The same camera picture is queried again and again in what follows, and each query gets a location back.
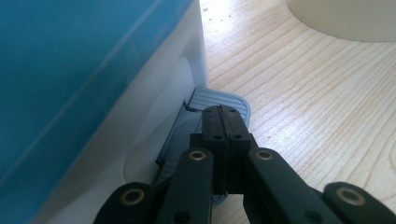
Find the white cup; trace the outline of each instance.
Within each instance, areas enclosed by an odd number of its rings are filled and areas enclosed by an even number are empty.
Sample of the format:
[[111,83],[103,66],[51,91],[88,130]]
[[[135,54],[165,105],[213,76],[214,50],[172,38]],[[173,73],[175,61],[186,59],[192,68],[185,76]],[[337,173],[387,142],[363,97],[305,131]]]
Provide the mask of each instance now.
[[293,14],[322,33],[359,41],[396,41],[396,0],[288,0]]

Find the plastic bin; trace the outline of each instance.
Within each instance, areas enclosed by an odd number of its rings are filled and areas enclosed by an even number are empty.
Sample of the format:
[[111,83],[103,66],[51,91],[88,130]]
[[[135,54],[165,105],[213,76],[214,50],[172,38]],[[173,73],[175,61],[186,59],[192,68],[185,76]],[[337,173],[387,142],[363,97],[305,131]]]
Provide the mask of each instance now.
[[199,3],[0,8],[0,223],[92,223],[114,188],[152,178],[206,86]]

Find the wood grain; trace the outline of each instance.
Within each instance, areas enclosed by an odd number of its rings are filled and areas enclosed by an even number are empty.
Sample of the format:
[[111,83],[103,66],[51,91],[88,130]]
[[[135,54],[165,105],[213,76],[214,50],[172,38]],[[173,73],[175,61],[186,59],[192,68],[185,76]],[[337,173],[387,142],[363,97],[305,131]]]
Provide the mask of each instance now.
[[[210,87],[245,97],[249,130],[319,190],[346,181],[396,212],[396,43],[317,32],[285,0],[201,0]],[[213,223],[248,223],[235,195]]]

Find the wooden table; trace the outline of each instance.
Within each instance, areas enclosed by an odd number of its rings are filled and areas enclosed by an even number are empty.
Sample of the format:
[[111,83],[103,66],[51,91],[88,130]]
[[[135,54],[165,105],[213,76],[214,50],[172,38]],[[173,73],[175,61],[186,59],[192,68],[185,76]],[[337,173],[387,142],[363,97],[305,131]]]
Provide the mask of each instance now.
[[[346,181],[396,212],[396,43],[309,28],[286,0],[201,0],[210,87],[245,97],[249,131],[323,190]],[[248,223],[242,196],[213,223]]]

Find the screw hole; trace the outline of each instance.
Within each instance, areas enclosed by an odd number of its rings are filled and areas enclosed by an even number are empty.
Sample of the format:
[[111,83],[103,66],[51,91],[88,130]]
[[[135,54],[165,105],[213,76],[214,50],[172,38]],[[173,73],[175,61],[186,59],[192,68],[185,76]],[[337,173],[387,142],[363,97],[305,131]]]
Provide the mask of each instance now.
[[189,223],[190,220],[191,220],[191,215],[186,211],[179,211],[174,215],[174,221],[176,224]]
[[345,203],[357,206],[364,205],[366,203],[363,196],[353,189],[342,187],[336,191],[336,194],[338,198],[343,200]]
[[206,154],[202,151],[193,151],[189,154],[189,158],[195,161],[201,161],[206,158]]
[[143,201],[145,191],[142,189],[128,189],[120,196],[120,202],[123,205],[132,206]]
[[263,161],[269,161],[274,157],[274,155],[268,151],[258,151],[256,152],[256,157]]
[[319,223],[323,222],[323,217],[319,213],[314,212],[314,211],[306,211],[305,218],[310,223],[319,224]]

